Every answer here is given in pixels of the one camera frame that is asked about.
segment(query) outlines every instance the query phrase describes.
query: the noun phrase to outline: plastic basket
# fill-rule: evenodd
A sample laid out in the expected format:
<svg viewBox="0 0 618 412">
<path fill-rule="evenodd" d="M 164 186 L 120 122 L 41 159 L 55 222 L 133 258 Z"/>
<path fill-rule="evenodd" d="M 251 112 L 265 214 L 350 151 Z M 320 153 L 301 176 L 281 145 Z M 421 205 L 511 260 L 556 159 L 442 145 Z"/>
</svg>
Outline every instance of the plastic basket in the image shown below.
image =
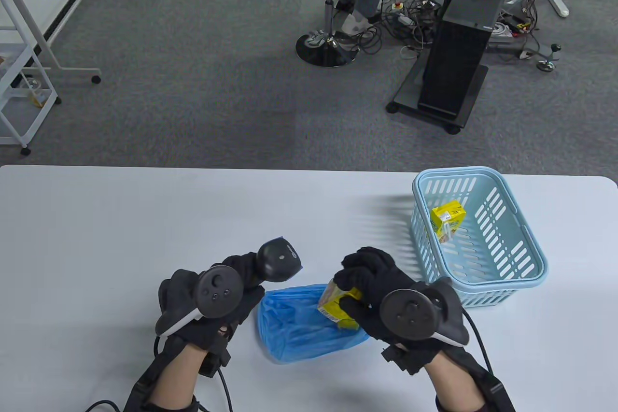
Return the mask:
<svg viewBox="0 0 618 412">
<path fill-rule="evenodd" d="M 547 275 L 547 261 L 503 176 L 488 167 L 429 169 L 414 180 L 411 236 L 425 278 L 450 277 L 466 307 L 493 306 Z M 457 200 L 466 218 L 440 244 L 430 210 Z"/>
</svg>

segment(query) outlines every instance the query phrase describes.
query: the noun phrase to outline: black pc case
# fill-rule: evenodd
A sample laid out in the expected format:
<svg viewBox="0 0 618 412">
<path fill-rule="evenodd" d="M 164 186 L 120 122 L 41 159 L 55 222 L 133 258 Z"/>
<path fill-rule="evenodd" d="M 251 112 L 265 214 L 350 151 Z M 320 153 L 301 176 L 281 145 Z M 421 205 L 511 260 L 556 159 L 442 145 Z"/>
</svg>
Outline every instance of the black pc case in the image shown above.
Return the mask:
<svg viewBox="0 0 618 412">
<path fill-rule="evenodd" d="M 419 109 L 441 117 L 457 117 L 503 1 L 453 0 L 450 3 L 437 26 L 424 70 Z"/>
</svg>

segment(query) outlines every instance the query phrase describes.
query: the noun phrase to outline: gray carpet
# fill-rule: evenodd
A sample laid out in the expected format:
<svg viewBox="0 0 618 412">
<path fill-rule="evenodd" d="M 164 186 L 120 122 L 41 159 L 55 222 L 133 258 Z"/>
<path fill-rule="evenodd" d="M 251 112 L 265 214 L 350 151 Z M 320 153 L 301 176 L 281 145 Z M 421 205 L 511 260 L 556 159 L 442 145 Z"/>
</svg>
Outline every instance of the gray carpet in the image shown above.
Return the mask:
<svg viewBox="0 0 618 412">
<path fill-rule="evenodd" d="M 298 36 L 318 0 L 86 0 L 55 44 L 65 65 L 99 65 L 95 86 L 54 76 L 54 107 L 32 154 L 5 163 L 418 171 L 488 165 L 504 173 L 618 180 L 618 0 L 538 0 L 539 39 L 558 69 L 488 58 L 458 136 L 390 115 L 408 72 L 393 41 L 351 66 L 311 67 Z"/>
</svg>

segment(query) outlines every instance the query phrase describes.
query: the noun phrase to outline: controller ring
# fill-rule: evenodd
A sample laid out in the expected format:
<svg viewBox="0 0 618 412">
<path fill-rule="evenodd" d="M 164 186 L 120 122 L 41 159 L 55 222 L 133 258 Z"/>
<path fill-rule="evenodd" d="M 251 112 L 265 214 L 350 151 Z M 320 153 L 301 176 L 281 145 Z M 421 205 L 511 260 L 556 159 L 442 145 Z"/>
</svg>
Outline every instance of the controller ring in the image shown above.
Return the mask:
<svg viewBox="0 0 618 412">
<path fill-rule="evenodd" d="M 207 319 L 224 317 L 238 307 L 244 289 L 239 273 L 232 267 L 212 266 L 199 275 L 195 306 Z"/>
<path fill-rule="evenodd" d="M 437 308 L 417 290 L 391 291 L 380 304 L 380 319 L 398 337 L 411 341 L 430 338 L 439 322 Z"/>
</svg>

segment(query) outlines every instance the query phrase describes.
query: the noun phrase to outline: gloved hand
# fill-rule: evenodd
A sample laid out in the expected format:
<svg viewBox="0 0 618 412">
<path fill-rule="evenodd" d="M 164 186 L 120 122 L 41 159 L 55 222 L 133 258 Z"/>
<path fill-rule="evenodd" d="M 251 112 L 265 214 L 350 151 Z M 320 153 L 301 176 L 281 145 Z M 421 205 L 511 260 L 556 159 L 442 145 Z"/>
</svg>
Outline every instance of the gloved hand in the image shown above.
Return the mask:
<svg viewBox="0 0 618 412">
<path fill-rule="evenodd" d="M 352 297 L 339 300 L 340 307 L 358 322 L 367 334 L 388 344 L 398 344 L 414 354 L 418 368 L 430 363 L 444 344 L 436 339 L 409 341 L 392 333 L 380 318 L 380 305 L 391 291 L 402 288 L 421 290 L 426 286 L 405 275 L 388 253 L 376 248 L 360 248 L 342 262 L 343 270 L 334 276 L 335 284 L 344 291 L 358 288 L 363 295 L 360 301 Z"/>
<path fill-rule="evenodd" d="M 234 268 L 245 283 L 242 300 L 234 311 L 218 319 L 202 317 L 197 321 L 189 322 L 174 335 L 205 351 L 211 350 L 219 337 L 229 341 L 234 335 L 236 327 L 249 317 L 253 308 L 264 297 L 262 286 L 250 286 L 252 281 L 255 282 L 253 277 L 254 256 L 254 253 L 248 253 L 244 256 L 230 256 L 223 261 L 223 265 Z M 180 269 L 174 272 L 171 279 L 164 280 L 159 288 L 161 312 L 164 312 L 168 307 L 192 306 L 194 303 L 192 292 L 198 277 L 198 274 L 194 271 Z"/>
</svg>

